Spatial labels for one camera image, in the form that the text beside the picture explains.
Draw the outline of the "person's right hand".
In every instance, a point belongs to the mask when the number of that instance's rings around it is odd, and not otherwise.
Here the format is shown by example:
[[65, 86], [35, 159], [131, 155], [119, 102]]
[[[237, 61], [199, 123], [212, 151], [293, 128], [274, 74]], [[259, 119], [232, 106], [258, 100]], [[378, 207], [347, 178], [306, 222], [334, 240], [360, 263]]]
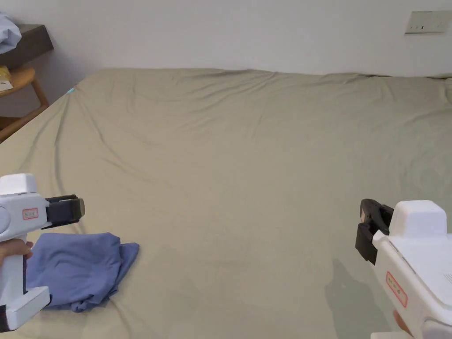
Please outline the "person's right hand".
[[393, 317], [395, 322], [397, 323], [397, 325], [399, 326], [399, 328], [406, 332], [409, 336], [413, 337], [411, 331], [409, 330], [409, 327], [407, 326], [407, 324], [404, 322], [404, 320], [402, 319], [401, 315], [397, 312], [397, 310], [394, 310], [393, 312]]

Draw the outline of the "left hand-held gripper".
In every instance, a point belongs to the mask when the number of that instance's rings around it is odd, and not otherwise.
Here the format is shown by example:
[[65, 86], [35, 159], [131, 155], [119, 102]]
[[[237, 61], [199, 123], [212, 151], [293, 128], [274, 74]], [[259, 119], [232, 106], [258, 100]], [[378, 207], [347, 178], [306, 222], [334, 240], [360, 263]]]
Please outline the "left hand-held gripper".
[[[49, 206], [49, 222], [46, 208]], [[76, 194], [48, 197], [37, 192], [35, 176], [20, 173], [0, 179], [0, 241], [18, 239], [45, 226], [78, 223], [85, 215], [84, 200]], [[15, 331], [50, 303], [46, 286], [26, 289], [24, 255], [7, 257], [0, 272], [0, 329]]]

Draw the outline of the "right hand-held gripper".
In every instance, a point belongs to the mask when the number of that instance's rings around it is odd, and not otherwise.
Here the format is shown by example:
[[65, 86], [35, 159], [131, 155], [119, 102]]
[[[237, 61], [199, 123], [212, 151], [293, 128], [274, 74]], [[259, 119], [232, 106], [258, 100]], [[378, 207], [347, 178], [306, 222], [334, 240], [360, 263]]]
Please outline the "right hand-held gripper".
[[452, 336], [452, 236], [444, 209], [430, 200], [394, 208], [360, 203], [355, 247], [409, 327], [372, 339], [449, 339]]

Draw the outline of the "person's left hand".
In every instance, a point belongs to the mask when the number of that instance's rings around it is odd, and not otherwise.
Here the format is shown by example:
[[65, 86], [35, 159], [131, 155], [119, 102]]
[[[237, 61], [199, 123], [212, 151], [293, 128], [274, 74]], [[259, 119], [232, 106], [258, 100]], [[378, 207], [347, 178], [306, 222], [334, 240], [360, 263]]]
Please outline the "person's left hand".
[[11, 239], [0, 243], [0, 266], [2, 267], [6, 258], [11, 256], [21, 256], [25, 260], [33, 256], [33, 242], [24, 242], [21, 239]]

